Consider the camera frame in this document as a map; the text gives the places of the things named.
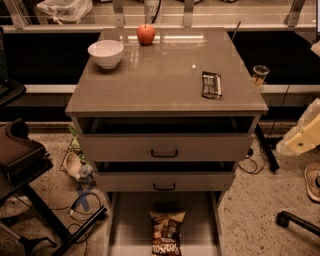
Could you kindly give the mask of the grey drawer cabinet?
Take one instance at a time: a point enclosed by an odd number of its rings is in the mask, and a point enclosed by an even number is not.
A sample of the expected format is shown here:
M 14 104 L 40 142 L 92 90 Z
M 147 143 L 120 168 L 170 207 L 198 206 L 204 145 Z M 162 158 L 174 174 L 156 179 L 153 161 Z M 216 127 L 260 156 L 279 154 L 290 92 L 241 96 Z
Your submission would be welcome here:
M 254 135 L 267 106 L 225 30 L 161 28 L 148 46 L 139 44 L 132 29 L 102 35 L 122 42 L 124 53 L 111 70 L 86 65 L 66 109 L 78 137 L 94 120 L 112 117 L 234 117 Z M 203 71 L 221 75 L 220 100 L 202 96 Z M 109 214 L 121 192 L 99 190 L 108 204 L 107 255 Z M 226 191 L 163 192 L 212 192 L 218 213 Z

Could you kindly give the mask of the black office chair base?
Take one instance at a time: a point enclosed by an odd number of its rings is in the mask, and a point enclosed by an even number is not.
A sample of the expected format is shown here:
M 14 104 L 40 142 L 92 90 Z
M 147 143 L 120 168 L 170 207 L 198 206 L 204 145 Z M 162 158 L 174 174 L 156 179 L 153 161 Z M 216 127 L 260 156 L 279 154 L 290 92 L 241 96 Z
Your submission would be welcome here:
M 296 225 L 308 230 L 309 232 L 315 234 L 316 236 L 320 237 L 320 228 L 292 213 L 287 211 L 281 211 L 276 216 L 276 224 L 287 228 L 289 224 L 293 222 Z

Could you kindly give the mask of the brown chip bag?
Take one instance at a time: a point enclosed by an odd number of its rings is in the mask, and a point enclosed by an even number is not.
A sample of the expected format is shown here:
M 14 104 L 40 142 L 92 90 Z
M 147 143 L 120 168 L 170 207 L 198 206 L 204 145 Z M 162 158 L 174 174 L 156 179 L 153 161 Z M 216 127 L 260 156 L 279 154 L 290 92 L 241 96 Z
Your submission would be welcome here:
M 151 256 L 182 256 L 180 227 L 186 212 L 151 212 Z

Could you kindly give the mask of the plastic cup with drink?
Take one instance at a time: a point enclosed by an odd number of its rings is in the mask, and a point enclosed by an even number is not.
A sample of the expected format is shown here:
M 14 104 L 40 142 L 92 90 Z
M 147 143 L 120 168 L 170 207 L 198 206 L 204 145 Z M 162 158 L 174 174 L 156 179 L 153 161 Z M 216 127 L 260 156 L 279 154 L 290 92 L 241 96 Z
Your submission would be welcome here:
M 260 88 L 261 85 L 263 84 L 265 78 L 267 75 L 270 73 L 270 70 L 268 67 L 264 65 L 255 65 L 252 69 L 252 80 L 253 83 L 257 88 Z

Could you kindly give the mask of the open bottom drawer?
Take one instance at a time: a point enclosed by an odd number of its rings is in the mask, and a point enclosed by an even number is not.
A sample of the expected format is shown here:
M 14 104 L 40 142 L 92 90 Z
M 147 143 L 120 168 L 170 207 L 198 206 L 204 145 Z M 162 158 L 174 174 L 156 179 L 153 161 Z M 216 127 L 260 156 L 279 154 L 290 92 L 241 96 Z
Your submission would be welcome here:
M 225 256 L 212 192 L 121 192 L 110 211 L 107 256 L 151 256 L 150 212 L 186 212 L 182 256 Z

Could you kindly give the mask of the white bowl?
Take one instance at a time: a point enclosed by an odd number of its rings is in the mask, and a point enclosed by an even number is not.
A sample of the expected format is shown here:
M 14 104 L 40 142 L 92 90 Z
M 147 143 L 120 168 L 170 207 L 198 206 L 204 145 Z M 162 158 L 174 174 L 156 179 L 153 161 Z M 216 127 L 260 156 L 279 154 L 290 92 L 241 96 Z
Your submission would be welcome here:
M 100 40 L 88 47 L 88 53 L 93 61 L 103 69 L 116 67 L 123 54 L 124 46 L 116 40 Z

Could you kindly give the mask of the black snack bar wrapper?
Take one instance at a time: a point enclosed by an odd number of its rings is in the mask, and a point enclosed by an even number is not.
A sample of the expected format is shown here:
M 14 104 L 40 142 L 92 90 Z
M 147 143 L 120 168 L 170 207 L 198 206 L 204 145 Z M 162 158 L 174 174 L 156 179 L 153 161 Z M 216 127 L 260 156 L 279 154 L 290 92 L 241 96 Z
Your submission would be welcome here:
M 222 98 L 221 75 L 219 73 L 202 72 L 202 96 L 214 100 Z

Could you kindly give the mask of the black metal floor bar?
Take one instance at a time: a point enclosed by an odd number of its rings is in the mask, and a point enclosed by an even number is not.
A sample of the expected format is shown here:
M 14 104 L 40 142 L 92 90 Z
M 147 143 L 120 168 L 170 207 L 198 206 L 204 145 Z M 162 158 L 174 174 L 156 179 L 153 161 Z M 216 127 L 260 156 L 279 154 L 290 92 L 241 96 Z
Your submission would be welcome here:
M 260 142 L 260 146 L 262 147 L 262 149 L 266 155 L 267 161 L 269 163 L 270 171 L 271 172 L 277 171 L 280 168 L 280 166 L 279 166 L 272 150 L 268 146 L 267 140 L 266 140 L 264 133 L 263 133 L 259 124 L 257 124 L 255 127 L 255 134 Z

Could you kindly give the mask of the tan sneaker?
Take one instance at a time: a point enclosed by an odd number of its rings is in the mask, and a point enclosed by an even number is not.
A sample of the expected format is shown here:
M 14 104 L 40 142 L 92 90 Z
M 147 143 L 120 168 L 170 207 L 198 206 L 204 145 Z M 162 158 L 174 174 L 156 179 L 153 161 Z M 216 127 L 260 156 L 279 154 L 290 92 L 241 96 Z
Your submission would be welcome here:
M 309 164 L 304 172 L 306 191 L 309 198 L 320 203 L 320 163 Z

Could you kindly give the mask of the crumpled trash on floor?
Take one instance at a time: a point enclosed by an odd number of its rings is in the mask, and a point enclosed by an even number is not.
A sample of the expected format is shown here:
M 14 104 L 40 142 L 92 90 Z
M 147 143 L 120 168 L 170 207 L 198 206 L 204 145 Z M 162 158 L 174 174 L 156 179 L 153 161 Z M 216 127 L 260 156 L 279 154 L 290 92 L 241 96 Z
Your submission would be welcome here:
M 80 147 L 77 138 L 78 133 L 74 126 L 69 126 L 68 129 L 72 138 L 60 169 L 65 171 L 77 183 L 94 184 L 93 167 Z

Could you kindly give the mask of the clear plastic bag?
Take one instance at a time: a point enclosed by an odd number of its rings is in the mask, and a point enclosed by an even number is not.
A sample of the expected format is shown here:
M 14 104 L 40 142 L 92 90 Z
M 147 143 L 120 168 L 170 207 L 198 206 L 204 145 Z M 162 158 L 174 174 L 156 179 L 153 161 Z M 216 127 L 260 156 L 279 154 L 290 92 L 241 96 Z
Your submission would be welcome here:
M 58 24 L 80 23 L 92 7 L 92 0 L 43 0 L 37 4 L 40 12 L 45 13 Z

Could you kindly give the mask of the red apple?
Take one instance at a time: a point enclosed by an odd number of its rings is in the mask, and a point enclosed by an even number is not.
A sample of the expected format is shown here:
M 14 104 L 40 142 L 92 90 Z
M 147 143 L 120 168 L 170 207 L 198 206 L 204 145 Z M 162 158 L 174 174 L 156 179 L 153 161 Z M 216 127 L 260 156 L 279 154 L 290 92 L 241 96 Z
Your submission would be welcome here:
M 155 38 L 155 28 L 151 24 L 142 24 L 137 28 L 137 38 L 140 44 L 149 45 Z

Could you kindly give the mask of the dark side table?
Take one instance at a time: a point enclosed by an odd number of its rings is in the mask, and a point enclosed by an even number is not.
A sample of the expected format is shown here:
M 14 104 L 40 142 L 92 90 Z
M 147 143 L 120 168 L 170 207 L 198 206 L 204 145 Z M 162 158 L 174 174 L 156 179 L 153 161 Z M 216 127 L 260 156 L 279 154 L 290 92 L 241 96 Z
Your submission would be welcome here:
M 63 256 L 89 228 L 106 216 L 107 209 L 101 205 L 75 233 L 71 234 L 30 186 L 32 181 L 51 169 L 53 165 L 45 147 L 30 140 L 28 133 L 28 126 L 21 119 L 1 127 L 1 201 L 21 191 L 62 241 L 62 245 L 52 256 Z

